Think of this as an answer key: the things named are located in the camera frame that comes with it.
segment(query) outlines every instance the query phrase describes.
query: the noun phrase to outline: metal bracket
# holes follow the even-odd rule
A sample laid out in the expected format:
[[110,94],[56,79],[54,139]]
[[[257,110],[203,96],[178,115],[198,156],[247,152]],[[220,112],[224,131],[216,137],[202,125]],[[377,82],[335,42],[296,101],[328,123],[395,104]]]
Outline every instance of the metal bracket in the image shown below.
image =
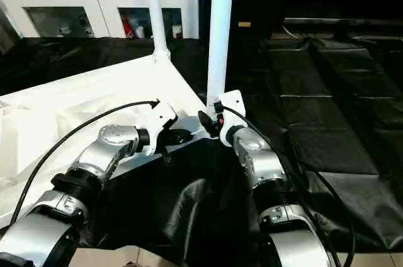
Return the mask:
[[[222,105],[232,108],[233,110],[240,113],[242,116],[246,115],[244,102],[242,100],[242,95],[239,90],[236,89],[235,91],[221,94],[219,96],[219,100],[221,101]],[[231,147],[232,144],[230,144],[227,141],[227,133],[229,129],[236,126],[247,127],[247,123],[241,118],[239,118],[237,115],[234,115],[233,113],[227,110],[224,110],[222,112],[222,115],[224,117],[224,125],[220,131],[220,140],[225,146]]]

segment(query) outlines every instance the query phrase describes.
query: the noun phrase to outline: glass cabinet door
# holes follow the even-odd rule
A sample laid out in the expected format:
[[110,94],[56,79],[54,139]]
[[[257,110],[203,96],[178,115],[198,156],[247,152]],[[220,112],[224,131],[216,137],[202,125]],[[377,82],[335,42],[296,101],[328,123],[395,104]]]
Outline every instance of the glass cabinet door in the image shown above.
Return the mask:
[[94,37],[83,7],[25,7],[41,37]]
[[[148,8],[118,8],[127,38],[151,38],[152,27]],[[183,38],[180,8],[163,8],[165,35],[167,38]]]

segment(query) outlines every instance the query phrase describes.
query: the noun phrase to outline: cable connector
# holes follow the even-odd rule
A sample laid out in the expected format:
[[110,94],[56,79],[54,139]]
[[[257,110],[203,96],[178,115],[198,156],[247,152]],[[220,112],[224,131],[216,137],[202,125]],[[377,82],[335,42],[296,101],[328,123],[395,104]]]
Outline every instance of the cable connector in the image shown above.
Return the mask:
[[157,99],[157,101],[150,101],[151,108],[155,108],[159,103],[159,99]]
[[221,101],[214,103],[214,109],[216,113],[222,113],[224,111],[224,106],[222,105]]

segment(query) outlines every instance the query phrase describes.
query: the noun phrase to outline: wrinkled fabric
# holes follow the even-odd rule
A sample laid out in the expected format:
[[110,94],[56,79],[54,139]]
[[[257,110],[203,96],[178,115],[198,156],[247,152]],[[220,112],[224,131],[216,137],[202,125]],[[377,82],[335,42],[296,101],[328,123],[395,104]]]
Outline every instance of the wrinkled fabric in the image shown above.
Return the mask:
[[[205,100],[208,49],[196,40],[169,48]],[[30,72],[44,71],[38,82],[29,80],[42,83],[146,52],[151,43],[23,40],[0,60],[0,77],[14,77],[1,87],[25,88]],[[22,69],[28,57],[29,69],[13,73],[10,65]],[[403,45],[383,41],[265,40],[229,55],[226,90],[241,90],[247,117],[284,154],[286,167],[303,169],[303,161],[330,182],[353,216],[360,252],[403,251],[402,61]],[[232,150],[202,140],[172,157],[169,165],[158,159],[111,180],[82,244],[136,244],[190,266],[249,261],[256,211]],[[312,173],[306,176],[313,214],[336,250],[348,251],[340,208]]]

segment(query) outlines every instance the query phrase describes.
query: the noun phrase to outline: white bracket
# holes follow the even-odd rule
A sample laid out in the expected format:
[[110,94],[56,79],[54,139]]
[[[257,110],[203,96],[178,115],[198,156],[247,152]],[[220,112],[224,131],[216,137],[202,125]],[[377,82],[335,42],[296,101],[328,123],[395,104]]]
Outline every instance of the white bracket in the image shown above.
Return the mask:
[[[244,101],[242,100],[241,92],[238,89],[219,95],[219,100],[221,101],[222,105],[228,108],[232,108],[233,110],[240,113],[242,116],[246,115]],[[227,141],[227,133],[229,129],[238,125],[247,127],[247,123],[239,118],[237,115],[227,110],[224,110],[222,112],[222,115],[224,117],[224,126],[221,128],[220,131],[220,140],[225,146],[232,147],[232,144],[229,144]]]
[[147,129],[150,136],[150,145],[148,145],[146,151],[139,153],[139,156],[151,156],[155,153],[159,133],[161,133],[164,125],[168,121],[174,120],[175,118],[176,113],[172,107],[165,102],[160,102],[147,114],[144,122],[135,124],[137,128]]

